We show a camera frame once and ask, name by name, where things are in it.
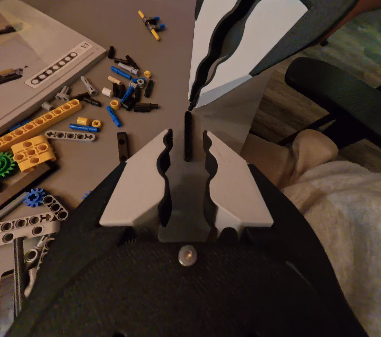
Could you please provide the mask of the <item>thin grey lego liftarm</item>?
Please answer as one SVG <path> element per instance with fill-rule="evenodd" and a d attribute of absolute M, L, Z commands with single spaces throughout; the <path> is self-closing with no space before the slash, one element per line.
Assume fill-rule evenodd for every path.
<path fill-rule="evenodd" d="M 45 132 L 45 137 L 54 140 L 70 140 L 81 142 L 93 142 L 96 140 L 95 134 L 86 132 L 71 132 L 71 131 L 56 131 L 48 130 Z"/>

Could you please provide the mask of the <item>dark grey holed lego beam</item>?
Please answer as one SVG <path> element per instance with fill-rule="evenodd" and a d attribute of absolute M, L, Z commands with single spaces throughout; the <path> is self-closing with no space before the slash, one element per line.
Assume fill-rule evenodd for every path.
<path fill-rule="evenodd" d="M 30 249 L 24 256 L 24 262 L 29 276 L 29 282 L 27 283 L 24 291 L 25 298 L 28 298 L 31 294 L 33 286 L 36 282 L 37 272 L 39 271 L 45 256 L 48 254 L 52 243 L 55 241 L 53 234 L 47 234 L 41 237 L 36 246 Z"/>

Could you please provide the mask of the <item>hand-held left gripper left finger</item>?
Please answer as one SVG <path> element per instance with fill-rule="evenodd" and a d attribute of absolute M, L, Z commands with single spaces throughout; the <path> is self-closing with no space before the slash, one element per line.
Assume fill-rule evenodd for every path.
<path fill-rule="evenodd" d="M 172 212 L 169 180 L 173 131 L 165 129 L 129 158 L 100 218 L 106 227 L 159 228 Z"/>

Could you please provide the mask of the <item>green lego gear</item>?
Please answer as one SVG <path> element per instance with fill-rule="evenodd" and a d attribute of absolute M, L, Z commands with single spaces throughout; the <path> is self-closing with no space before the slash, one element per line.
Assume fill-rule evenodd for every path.
<path fill-rule="evenodd" d="M 0 177 L 5 178 L 16 172 L 16 163 L 12 153 L 0 153 Z"/>

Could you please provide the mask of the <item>long yellow lego beam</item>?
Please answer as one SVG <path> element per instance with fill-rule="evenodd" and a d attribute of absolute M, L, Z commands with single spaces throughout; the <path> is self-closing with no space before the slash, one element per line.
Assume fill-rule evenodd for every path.
<path fill-rule="evenodd" d="M 33 138 L 42 131 L 52 127 L 60 121 L 82 109 L 82 104 L 78 99 L 73 99 L 52 111 L 22 125 L 12 132 L 0 138 L 0 151 L 6 152 L 15 144 Z"/>

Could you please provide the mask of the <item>dark long lego axle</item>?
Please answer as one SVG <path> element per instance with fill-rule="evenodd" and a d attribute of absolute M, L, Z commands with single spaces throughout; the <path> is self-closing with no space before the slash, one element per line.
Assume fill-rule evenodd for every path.
<path fill-rule="evenodd" d="M 18 237 L 13 241 L 14 253 L 14 315 L 20 314 L 25 301 L 26 266 L 24 262 L 24 239 Z"/>

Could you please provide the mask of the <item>grey angled lego beam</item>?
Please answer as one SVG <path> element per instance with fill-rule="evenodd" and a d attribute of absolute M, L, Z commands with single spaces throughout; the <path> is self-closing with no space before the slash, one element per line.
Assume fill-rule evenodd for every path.
<path fill-rule="evenodd" d="M 58 232 L 60 221 L 52 212 L 6 220 L 0 223 L 0 245 L 11 244 L 17 238 L 32 239 Z"/>

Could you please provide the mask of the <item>lego instruction booklet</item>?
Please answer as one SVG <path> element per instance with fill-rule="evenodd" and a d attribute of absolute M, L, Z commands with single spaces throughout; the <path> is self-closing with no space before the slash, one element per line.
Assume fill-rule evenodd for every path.
<path fill-rule="evenodd" d="M 0 14 L 4 133 L 87 73 L 106 49 L 20 0 L 1 0 Z"/>

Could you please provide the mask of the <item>person's beige socked foot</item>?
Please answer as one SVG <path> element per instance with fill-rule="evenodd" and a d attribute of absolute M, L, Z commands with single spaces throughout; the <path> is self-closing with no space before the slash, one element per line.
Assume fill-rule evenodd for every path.
<path fill-rule="evenodd" d="M 290 146 L 249 134 L 240 156 L 255 165 L 277 188 L 292 185 L 308 170 L 336 160 L 337 145 L 317 130 L 299 132 Z"/>

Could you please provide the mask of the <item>black lego beam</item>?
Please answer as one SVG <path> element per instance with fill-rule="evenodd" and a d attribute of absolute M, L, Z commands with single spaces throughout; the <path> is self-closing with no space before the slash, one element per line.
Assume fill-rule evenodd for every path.
<path fill-rule="evenodd" d="M 129 138 L 126 132 L 117 132 L 118 157 L 119 162 L 127 162 L 130 157 Z"/>

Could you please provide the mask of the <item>yellow lego frame block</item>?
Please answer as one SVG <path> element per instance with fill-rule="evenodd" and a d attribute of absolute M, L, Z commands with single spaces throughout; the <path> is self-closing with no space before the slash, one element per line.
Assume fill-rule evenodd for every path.
<path fill-rule="evenodd" d="M 22 173 L 29 173 L 47 161 L 56 161 L 56 156 L 47 137 L 39 135 L 12 146 L 13 159 Z"/>

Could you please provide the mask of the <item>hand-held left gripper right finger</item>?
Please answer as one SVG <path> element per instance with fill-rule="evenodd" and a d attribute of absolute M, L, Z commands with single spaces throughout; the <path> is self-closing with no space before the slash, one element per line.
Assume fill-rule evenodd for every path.
<path fill-rule="evenodd" d="M 247 162 L 210 131 L 203 133 L 206 183 L 203 211 L 217 231 L 269 228 L 273 218 Z"/>

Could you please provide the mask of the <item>pile of small lego pins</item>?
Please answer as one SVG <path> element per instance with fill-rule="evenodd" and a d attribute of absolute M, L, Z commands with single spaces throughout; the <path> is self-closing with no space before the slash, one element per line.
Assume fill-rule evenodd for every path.
<path fill-rule="evenodd" d="M 131 78 L 131 74 L 138 76 L 140 75 L 140 71 L 135 61 L 129 55 L 126 55 L 125 59 L 115 58 L 114 62 L 119 65 L 119 68 L 112 66 L 112 71 L 120 76 L 130 79 L 129 86 L 126 88 L 117 79 L 108 77 L 114 84 L 114 88 L 111 91 L 106 89 L 103 90 L 104 95 L 115 98 L 118 97 L 120 99 L 119 101 L 111 101 L 110 105 L 106 108 L 112 121 L 118 128 L 120 128 L 122 127 L 122 123 L 115 113 L 120 107 L 123 107 L 127 111 L 133 109 L 134 112 L 150 112 L 151 110 L 159 109 L 159 105 L 155 103 L 140 102 L 141 88 L 145 85 L 146 79 Z M 69 127 L 75 132 L 98 133 L 101 126 L 102 124 L 99 120 L 90 122 L 87 118 L 79 117 L 77 119 L 77 124 L 71 124 Z"/>

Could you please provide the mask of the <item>light grey lego axle rod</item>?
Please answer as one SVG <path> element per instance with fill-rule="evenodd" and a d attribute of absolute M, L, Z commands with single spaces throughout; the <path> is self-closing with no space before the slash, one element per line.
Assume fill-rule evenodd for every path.
<path fill-rule="evenodd" d="M 19 195 L 15 200 L 13 200 L 12 202 L 10 202 L 8 205 L 6 205 L 5 207 L 3 207 L 1 210 L 0 210 L 0 220 L 2 220 L 4 217 L 6 217 L 9 213 L 11 213 L 12 211 L 14 211 L 15 208 L 17 208 L 17 206 L 21 205 L 21 203 L 23 203 L 25 197 L 27 195 L 27 192 L 23 192 L 21 195 Z"/>

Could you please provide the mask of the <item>black office chair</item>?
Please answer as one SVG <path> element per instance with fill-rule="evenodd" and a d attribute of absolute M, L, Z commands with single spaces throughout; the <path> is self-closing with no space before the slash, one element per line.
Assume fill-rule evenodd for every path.
<path fill-rule="evenodd" d="M 338 149 L 361 140 L 381 147 L 381 93 L 327 62 L 300 57 L 289 65 L 285 83 L 328 112 L 305 127 L 323 130 Z"/>

